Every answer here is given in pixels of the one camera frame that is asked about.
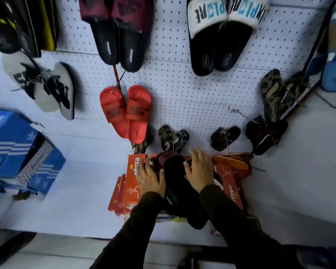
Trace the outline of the person's left hand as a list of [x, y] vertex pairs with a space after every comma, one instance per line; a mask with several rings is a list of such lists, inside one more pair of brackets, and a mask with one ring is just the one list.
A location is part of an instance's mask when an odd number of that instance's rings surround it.
[[149, 192], [154, 192], [159, 194], [162, 198], [165, 197], [166, 188], [159, 188], [159, 176], [157, 176], [151, 168], [149, 160], [143, 163], [143, 159], [140, 159], [136, 180], [139, 183], [141, 196]]

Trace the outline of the person's right hand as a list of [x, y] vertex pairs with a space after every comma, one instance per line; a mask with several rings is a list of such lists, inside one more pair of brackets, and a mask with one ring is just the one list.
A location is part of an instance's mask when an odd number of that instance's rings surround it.
[[189, 152], [192, 158], [191, 166], [187, 162], [184, 162], [184, 166], [191, 167], [193, 174], [193, 183], [191, 186], [200, 193], [206, 186], [215, 184], [214, 172], [211, 172], [208, 166], [208, 158], [210, 156], [204, 152], [204, 162], [200, 163], [197, 158], [197, 149], [190, 148]]

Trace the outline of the person's right forearm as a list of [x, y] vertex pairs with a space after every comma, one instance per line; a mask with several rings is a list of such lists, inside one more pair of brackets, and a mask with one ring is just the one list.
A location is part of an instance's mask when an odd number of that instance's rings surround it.
[[226, 241], [237, 269], [304, 269], [295, 256], [249, 220], [217, 185], [205, 186], [199, 200]]

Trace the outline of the orange sole flip-flop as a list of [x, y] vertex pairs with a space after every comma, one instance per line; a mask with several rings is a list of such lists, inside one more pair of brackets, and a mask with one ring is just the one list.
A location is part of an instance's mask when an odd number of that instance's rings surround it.
[[229, 153], [229, 154], [216, 154], [212, 156], [213, 163], [221, 163], [231, 166], [238, 170], [246, 171], [250, 168], [250, 160], [253, 158], [252, 153]]

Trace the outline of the small patterned child sandal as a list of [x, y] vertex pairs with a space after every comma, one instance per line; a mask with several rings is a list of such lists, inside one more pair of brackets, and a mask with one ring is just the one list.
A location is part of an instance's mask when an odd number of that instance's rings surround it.
[[167, 124], [162, 125], [158, 129], [158, 136], [161, 140], [161, 148], [168, 152], [174, 150], [174, 130]]
[[180, 153], [189, 140], [189, 133], [182, 129], [173, 134], [173, 150]]

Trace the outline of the small brown flip-flop pair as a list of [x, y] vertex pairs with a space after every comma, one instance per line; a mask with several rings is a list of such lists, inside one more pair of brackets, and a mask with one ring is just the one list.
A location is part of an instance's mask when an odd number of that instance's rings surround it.
[[216, 151], [222, 152], [236, 141], [240, 134], [241, 130], [237, 126], [230, 127], [229, 129], [219, 127], [211, 135], [210, 146]]

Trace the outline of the orange shoe box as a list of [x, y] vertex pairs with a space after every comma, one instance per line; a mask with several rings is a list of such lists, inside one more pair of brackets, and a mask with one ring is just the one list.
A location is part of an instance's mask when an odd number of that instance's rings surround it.
[[141, 199], [139, 183], [136, 180], [137, 171], [139, 170], [140, 159], [143, 163], [146, 161], [146, 154], [132, 154], [128, 157], [127, 171], [125, 178], [125, 187], [123, 193], [123, 205], [128, 209], [133, 209]]
[[222, 163], [215, 163], [216, 173], [223, 183], [225, 194], [244, 212], [247, 212], [247, 203], [242, 188], [242, 180], [251, 176], [251, 168], [240, 170]]

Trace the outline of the stack of orange shoe boxes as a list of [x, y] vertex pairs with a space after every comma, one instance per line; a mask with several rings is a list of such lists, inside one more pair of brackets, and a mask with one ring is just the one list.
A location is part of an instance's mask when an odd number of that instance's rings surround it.
[[131, 212], [131, 210], [126, 208], [123, 204], [125, 179], [126, 179], [125, 174], [122, 174], [117, 178], [116, 185], [108, 205], [108, 211], [114, 212], [117, 217], [121, 218], [128, 217]]

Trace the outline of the red slide sandal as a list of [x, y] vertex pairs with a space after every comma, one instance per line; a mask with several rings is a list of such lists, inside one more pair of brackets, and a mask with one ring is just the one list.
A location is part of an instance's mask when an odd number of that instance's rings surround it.
[[127, 104], [122, 91], [115, 86], [107, 87], [101, 91], [99, 99], [107, 122], [121, 138], [128, 139], [130, 122], [126, 118]]
[[152, 112], [152, 96], [143, 86], [133, 85], [128, 90], [125, 117], [129, 120], [128, 139], [133, 144], [144, 141]]

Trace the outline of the black gold patterned slide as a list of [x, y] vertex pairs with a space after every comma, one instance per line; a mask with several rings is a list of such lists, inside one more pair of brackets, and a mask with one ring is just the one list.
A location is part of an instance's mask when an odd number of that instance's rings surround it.
[[309, 86], [309, 76], [300, 71], [284, 82], [284, 91], [281, 100], [281, 111], [284, 114]]
[[267, 122], [278, 122], [282, 116], [282, 98], [286, 87], [278, 69], [270, 70], [260, 81], [260, 95], [264, 104], [264, 116]]

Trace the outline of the blue grey patterned shoe box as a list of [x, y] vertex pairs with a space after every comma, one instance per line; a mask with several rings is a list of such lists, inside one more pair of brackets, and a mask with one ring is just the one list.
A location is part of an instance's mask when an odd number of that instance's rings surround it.
[[66, 159], [48, 139], [15, 177], [20, 191], [45, 198], [60, 173]]

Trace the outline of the blue white striped shoe box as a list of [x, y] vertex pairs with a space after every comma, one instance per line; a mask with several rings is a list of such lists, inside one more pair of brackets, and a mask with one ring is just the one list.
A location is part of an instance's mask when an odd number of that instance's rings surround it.
[[18, 113], [0, 110], [0, 176], [14, 178], [39, 132]]

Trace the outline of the black yellow striped slide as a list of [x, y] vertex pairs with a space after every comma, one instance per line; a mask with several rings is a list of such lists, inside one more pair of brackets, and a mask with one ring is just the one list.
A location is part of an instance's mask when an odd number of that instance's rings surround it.
[[58, 40], [58, 20], [55, 0], [25, 0], [31, 30], [39, 51], [54, 52]]

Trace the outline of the black slide sandal yellow trim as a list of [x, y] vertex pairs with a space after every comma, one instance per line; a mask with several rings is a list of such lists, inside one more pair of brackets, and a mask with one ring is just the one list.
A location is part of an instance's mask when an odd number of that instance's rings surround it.
[[0, 0], [0, 52], [41, 57], [44, 0]]

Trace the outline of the black shelf rail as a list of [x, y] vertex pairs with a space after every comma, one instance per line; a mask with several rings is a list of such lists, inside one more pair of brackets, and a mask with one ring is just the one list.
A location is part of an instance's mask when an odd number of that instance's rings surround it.
[[[302, 72], [304, 72], [306, 76], [309, 76], [309, 80], [315, 76], [321, 76], [324, 70], [325, 63], [327, 60], [328, 26], [335, 6], [336, 6], [336, 0], [333, 0], [325, 14], [322, 25], [318, 32], [317, 39], [315, 40], [315, 43], [308, 56], [308, 59], [302, 69]], [[319, 82], [320, 80], [318, 80], [315, 84], [312, 84], [312, 87], [308, 86], [306, 90], [313, 89], [313, 87]], [[284, 114], [282, 114], [281, 119], [287, 117], [288, 110]]]

